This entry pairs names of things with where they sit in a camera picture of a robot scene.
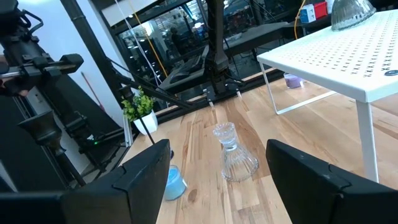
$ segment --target white perforated tabletop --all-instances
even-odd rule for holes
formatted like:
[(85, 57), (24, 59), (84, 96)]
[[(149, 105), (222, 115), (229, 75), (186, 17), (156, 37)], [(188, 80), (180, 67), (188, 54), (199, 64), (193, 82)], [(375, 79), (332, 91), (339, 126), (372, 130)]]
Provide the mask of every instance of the white perforated tabletop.
[(398, 10), (377, 12), (347, 30), (327, 27), (257, 56), (289, 72), (362, 102), (398, 92)]

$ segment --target wood grain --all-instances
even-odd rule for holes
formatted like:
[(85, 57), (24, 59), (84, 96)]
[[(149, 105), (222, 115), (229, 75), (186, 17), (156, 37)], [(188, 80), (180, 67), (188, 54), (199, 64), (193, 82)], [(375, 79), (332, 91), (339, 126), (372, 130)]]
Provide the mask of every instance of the wood grain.
[[(305, 82), (303, 88), (288, 90), (283, 80), (271, 83), (281, 109), (328, 90)], [(374, 134), (381, 183), (398, 189), (398, 95), (373, 104)], [(259, 170), (240, 183), (221, 176), (221, 144), (213, 135), (217, 123), (233, 122), (239, 142), (259, 159)], [(272, 181), (266, 162), (268, 139), (278, 139), (313, 156), (363, 175), (361, 141), (354, 100), (335, 94), (307, 106), (276, 115), (266, 86), (161, 124), (155, 140), (170, 139), (187, 191), (176, 201), (164, 202), (161, 224), (266, 223), (291, 221)], [(150, 146), (140, 135), (123, 161)]]

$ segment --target white wall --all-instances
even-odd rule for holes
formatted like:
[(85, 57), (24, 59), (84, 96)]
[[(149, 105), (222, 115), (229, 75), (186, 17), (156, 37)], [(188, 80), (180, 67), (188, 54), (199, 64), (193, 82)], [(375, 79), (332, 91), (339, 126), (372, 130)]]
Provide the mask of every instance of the white wall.
[[(120, 8), (125, 16), (133, 14), (131, 5), (136, 12), (145, 8), (146, 6), (156, 2), (157, 0), (123, 0), (119, 2)], [(120, 13), (118, 5), (113, 4), (110, 7), (102, 10), (104, 17), (108, 21), (110, 26), (117, 24), (122, 21), (125, 17)]]
[[(106, 30), (104, 22), (101, 21), (98, 12), (95, 11), (89, 0), (78, 0), (78, 3), (106, 55), (121, 65), (126, 66), (117, 48), (114, 47), (115, 44), (109, 32)], [(123, 126), (123, 113), (121, 108), (61, 2), (59, 0), (19, 0), (19, 9), (26, 9), (43, 20), (44, 26), (35, 31), (34, 35), (39, 37), (39, 45), (49, 53), (54, 60), (59, 60), (64, 54), (77, 53), (83, 57), (85, 62), (76, 73), (69, 74), (70, 77), (96, 102), (94, 94), (81, 75), (81, 72), (83, 72), (104, 106), (107, 114), (120, 126)], [(123, 75), (131, 77), (125, 71), (119, 71)], [(47, 102), (42, 99), (40, 93), (35, 88), (29, 93), (28, 100), (38, 114), (50, 110)], [(56, 122), (63, 129), (58, 118), (56, 118)], [(86, 156), (78, 152), (77, 143), (71, 139), (64, 130), (61, 144), (67, 150), (67, 156), (72, 164), (76, 167), (78, 172), (82, 172), (89, 164), (89, 161)]]

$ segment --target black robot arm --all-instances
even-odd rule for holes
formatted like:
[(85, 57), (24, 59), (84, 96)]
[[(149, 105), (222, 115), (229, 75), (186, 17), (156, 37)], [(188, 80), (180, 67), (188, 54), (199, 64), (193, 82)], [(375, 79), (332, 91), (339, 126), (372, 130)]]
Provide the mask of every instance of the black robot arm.
[[(3, 83), (0, 95), (16, 96), (21, 90), (30, 90), (60, 75), (73, 73), (83, 63), (78, 54), (64, 55), (54, 62), (39, 46), (39, 39), (32, 35), (43, 26), (43, 21), (17, 7), (17, 0), (7, 0), (2, 1), (0, 8), (0, 44), (8, 64), (0, 66), (0, 79), (13, 78)], [(28, 16), (39, 23), (32, 27)]]
[(205, 75), (210, 78), (215, 93), (226, 91), (225, 77), (227, 76), (228, 57), (224, 52), (223, 18), (224, 1), (206, 0), (208, 8), (209, 52), (205, 59)]

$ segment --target clear glass bottle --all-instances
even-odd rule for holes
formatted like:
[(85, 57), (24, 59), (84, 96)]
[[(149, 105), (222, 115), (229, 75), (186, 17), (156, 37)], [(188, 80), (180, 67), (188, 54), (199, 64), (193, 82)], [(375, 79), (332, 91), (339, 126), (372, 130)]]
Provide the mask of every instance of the clear glass bottle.
[(259, 162), (236, 140), (233, 123), (217, 124), (213, 134), (223, 145), (221, 174), (228, 181), (242, 181), (251, 177), (259, 167)]

